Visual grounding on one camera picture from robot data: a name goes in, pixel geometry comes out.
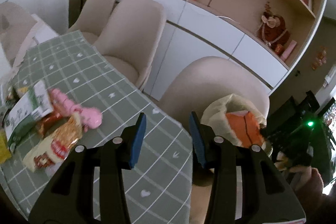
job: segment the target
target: pink box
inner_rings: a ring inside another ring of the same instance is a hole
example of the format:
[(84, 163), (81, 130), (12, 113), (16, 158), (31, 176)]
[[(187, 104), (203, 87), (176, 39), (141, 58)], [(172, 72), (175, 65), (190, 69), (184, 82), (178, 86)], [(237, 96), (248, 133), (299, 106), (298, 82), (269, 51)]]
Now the pink box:
[(292, 40), (290, 42), (290, 44), (288, 45), (288, 47), (285, 49), (285, 51), (283, 52), (283, 54), (281, 54), (280, 59), (282, 61), (286, 61), (286, 59), (290, 56), (290, 54), (292, 53), (292, 51), (294, 50), (295, 46), (297, 45), (297, 42)]

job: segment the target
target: green and white snack bag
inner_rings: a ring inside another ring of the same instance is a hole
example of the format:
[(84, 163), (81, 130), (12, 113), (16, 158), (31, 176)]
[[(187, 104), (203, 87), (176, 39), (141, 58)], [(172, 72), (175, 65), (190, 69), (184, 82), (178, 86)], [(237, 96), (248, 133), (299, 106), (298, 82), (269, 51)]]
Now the green and white snack bag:
[(4, 126), (8, 148), (14, 152), (20, 140), (37, 121), (53, 111), (48, 92), (42, 80), (30, 87), (6, 116)]

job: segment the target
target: green checkered tablecloth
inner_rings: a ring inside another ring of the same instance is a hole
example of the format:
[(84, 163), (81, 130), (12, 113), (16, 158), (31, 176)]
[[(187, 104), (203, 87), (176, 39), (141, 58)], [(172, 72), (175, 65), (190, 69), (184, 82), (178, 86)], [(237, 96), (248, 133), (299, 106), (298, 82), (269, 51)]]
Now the green checkered tablecloth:
[[(158, 109), (88, 44), (79, 31), (65, 34), (28, 50), (12, 83), (20, 88), (43, 79), (85, 107), (97, 107), (103, 123), (79, 143), (100, 146), (134, 125), (140, 112), (147, 131), (133, 170), (123, 170), (124, 189), (132, 223), (189, 222), (192, 185), (192, 140), (186, 130)], [(49, 181), (44, 170), (32, 173), (22, 159), (40, 141), (30, 133), (12, 158), (0, 166), (0, 184), (16, 208), (28, 217)], [(100, 219), (99, 170), (95, 170), (93, 212)]]

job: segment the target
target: metal bolt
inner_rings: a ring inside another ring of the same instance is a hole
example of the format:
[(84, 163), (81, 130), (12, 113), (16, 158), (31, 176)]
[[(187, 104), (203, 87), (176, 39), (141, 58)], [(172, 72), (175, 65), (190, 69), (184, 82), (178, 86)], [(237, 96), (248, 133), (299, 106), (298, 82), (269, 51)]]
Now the metal bolt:
[(112, 141), (114, 144), (120, 144), (123, 142), (123, 139), (120, 137), (115, 137)]
[(222, 143), (222, 142), (224, 142), (224, 138), (221, 137), (221, 136), (216, 136), (216, 137), (214, 137), (213, 140), (215, 141), (215, 143)]
[(252, 150), (253, 150), (254, 152), (260, 152), (261, 148), (260, 148), (259, 145), (254, 144), (254, 145), (252, 145)]
[(75, 151), (77, 153), (83, 152), (84, 151), (84, 145), (78, 145), (78, 146), (76, 146)]

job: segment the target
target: white heart pattern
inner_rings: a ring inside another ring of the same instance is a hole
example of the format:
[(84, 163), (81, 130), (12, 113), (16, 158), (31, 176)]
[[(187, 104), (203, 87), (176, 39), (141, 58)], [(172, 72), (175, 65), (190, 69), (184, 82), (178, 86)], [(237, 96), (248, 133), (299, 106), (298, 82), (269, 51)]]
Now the white heart pattern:
[(146, 190), (142, 190), (141, 193), (140, 193), (140, 196), (142, 198), (145, 198), (145, 197), (149, 196), (150, 194), (151, 194), (151, 192), (146, 191)]

